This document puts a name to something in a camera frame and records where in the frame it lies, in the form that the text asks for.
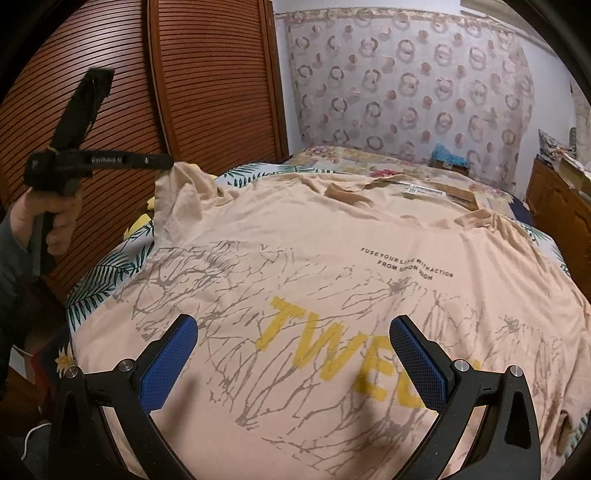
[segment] box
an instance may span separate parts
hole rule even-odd
[[[591,172],[585,172],[583,184],[581,185],[581,188],[579,190],[585,195],[591,197]]]
[[[461,173],[462,175],[465,175],[466,177],[470,173],[469,167],[462,167],[460,165],[456,165],[455,163],[447,163],[447,162],[444,162],[441,160],[435,160],[433,158],[431,159],[431,164],[429,166],[432,168],[439,168],[440,170],[455,171],[457,173]]]
[[[559,156],[555,169],[570,188],[584,191],[583,186],[588,182],[587,175],[589,173],[578,161],[563,153]]]

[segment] curtain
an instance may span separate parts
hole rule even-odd
[[[441,143],[475,180],[512,192],[534,85],[516,35],[433,12],[285,15],[300,134],[425,163]]]

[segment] t-shirt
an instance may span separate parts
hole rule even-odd
[[[437,415],[389,343],[401,314],[451,359],[523,369],[554,473],[561,413],[575,424],[590,407],[590,307],[511,220],[400,182],[296,173],[220,188],[178,163],[155,208],[154,253],[73,344],[84,372],[106,371],[179,314],[197,320],[199,342],[151,414],[196,478],[391,480]]]

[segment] person's hand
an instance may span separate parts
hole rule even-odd
[[[33,234],[33,222],[37,215],[55,213],[53,230],[47,235],[47,251],[51,255],[63,255],[70,247],[76,220],[82,209],[82,190],[72,197],[63,197],[52,192],[37,192],[29,189],[20,197],[10,211],[12,234],[24,248],[28,248]]]

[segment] louvered door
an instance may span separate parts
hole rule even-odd
[[[16,199],[31,152],[49,145],[66,104],[91,67],[115,69],[84,148],[163,153],[150,71],[142,0],[89,0],[27,64],[0,106],[0,168]],[[72,247],[46,279],[64,300],[81,276],[121,241],[137,205],[154,194],[154,172],[98,172],[83,182],[84,208]]]
[[[0,199],[23,191],[91,67],[115,69],[83,148],[170,153],[219,174],[287,156],[269,0],[88,0],[27,64],[0,106]],[[117,246],[154,195],[152,171],[97,172],[68,254],[46,278],[58,298]]]
[[[180,158],[220,174],[286,157],[265,1],[160,0],[158,10],[161,68]]]

